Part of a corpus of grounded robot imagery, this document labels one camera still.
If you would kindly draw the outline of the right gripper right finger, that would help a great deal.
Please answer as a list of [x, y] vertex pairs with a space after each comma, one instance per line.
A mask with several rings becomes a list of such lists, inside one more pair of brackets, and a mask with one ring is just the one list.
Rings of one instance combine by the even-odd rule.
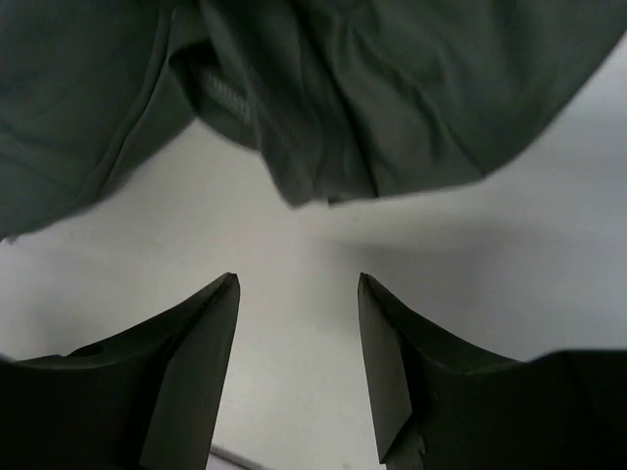
[[378, 458], [388, 469], [622, 469], [626, 354], [488, 352], [358, 286]]

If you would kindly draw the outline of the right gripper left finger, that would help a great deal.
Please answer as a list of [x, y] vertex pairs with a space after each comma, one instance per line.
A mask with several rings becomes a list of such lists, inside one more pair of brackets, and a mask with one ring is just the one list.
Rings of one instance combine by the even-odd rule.
[[226, 273], [70, 354], [3, 360], [2, 467], [205, 468], [239, 303]]

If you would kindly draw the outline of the dark grey t-shirt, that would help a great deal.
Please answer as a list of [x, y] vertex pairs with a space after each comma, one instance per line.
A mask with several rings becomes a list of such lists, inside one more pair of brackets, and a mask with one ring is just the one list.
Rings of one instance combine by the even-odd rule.
[[5, 1], [1, 234], [102, 201], [194, 120], [293, 208], [473, 183], [625, 33], [622, 1]]

